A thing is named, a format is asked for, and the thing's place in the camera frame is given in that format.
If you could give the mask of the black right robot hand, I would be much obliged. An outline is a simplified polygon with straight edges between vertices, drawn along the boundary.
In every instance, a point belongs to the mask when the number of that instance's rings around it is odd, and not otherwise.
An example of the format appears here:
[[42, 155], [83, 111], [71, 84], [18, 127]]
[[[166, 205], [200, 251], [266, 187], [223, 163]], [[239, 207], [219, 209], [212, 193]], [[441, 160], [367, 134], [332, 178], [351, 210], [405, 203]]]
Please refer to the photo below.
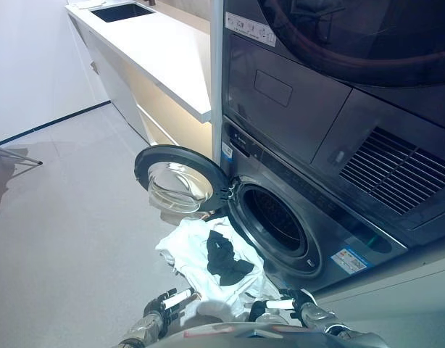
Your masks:
[[317, 305], [313, 295], [306, 289], [280, 289], [280, 299], [256, 301], [251, 304], [247, 321], [255, 322], [267, 309], [291, 311], [292, 319], [301, 320], [301, 309], [305, 304]]

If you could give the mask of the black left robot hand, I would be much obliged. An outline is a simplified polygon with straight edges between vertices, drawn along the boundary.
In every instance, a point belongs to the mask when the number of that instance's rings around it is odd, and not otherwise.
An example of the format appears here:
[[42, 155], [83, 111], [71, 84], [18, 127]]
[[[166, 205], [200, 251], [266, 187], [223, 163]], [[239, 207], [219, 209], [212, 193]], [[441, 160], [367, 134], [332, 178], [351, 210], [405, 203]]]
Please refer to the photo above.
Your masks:
[[198, 295], [199, 293], [193, 287], [180, 292], [173, 288], [151, 300], [145, 306], [143, 316], [146, 317], [148, 314], [155, 312], [161, 315], [164, 322], [171, 322], [177, 318], [180, 304], [195, 299]]

